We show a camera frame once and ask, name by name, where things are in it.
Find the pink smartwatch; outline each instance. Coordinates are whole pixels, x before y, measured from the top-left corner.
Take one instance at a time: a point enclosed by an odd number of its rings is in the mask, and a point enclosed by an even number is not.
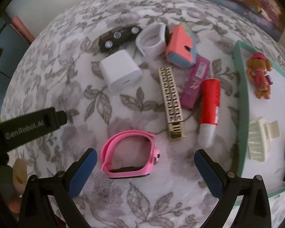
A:
[[[148,162],[145,166],[130,166],[122,167],[119,169],[113,169],[112,167],[112,157],[117,144],[124,138],[131,136],[143,136],[150,140],[151,151]],[[127,130],[115,134],[112,136],[103,146],[101,150],[101,167],[100,170],[104,171],[108,178],[111,179],[122,179],[122,178],[135,178],[135,177],[145,177],[148,176],[153,165],[158,162],[160,157],[160,151],[154,146],[155,134],[139,131],[139,130]]]

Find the gold hair clip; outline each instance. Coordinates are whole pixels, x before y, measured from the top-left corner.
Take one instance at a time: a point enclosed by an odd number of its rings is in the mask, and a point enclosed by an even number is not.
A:
[[[169,139],[176,140],[185,137],[183,112],[178,96],[176,84],[171,67],[158,69],[160,83],[163,91],[163,100],[166,108]]]

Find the floral bedspread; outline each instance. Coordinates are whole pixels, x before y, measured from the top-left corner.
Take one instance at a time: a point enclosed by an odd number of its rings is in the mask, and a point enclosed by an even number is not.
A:
[[[68,115],[68,124],[12,152],[23,158],[29,173],[53,176],[66,170],[89,148],[98,153],[112,135],[128,129],[155,133],[161,157],[143,178],[111,180],[98,162],[74,202],[95,228],[200,227],[217,199],[198,173],[193,155],[200,108],[184,111],[187,137],[171,142],[157,68],[165,57],[144,59],[133,42],[126,49],[142,69],[142,79],[120,94],[111,94],[99,69],[107,55],[99,53],[99,36],[118,26],[164,22],[170,28],[185,22],[195,33],[197,52],[211,61],[209,76],[222,86],[221,113],[215,144],[207,149],[225,170],[231,166],[238,125],[238,77],[232,49],[238,39],[260,49],[285,70],[285,49],[247,19],[204,0],[91,0],[58,15],[36,38],[14,73],[4,99],[3,121],[54,106]],[[173,67],[179,92],[190,69]],[[116,149],[116,167],[142,165],[148,142],[128,138]],[[285,217],[285,192],[270,199],[273,225]],[[230,227],[238,210],[225,224]]]

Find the toy car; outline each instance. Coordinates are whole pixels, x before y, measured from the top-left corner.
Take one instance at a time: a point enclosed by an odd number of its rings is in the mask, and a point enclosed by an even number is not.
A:
[[[135,40],[139,33],[142,31],[137,25],[127,27],[117,27],[111,31],[100,36],[99,48],[100,52],[108,52],[113,48],[119,47],[122,43],[128,40]]]
[[[168,61],[183,69],[196,63],[195,37],[186,24],[180,23],[172,29],[166,56]]]

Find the barcode label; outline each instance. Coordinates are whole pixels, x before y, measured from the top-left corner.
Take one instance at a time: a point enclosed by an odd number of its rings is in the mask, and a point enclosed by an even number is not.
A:
[[[195,76],[199,79],[203,78],[205,70],[206,70],[206,63],[201,62],[198,66],[198,70],[196,71]]]
[[[218,124],[219,123],[219,107],[216,107],[215,109],[215,120],[214,123]]]

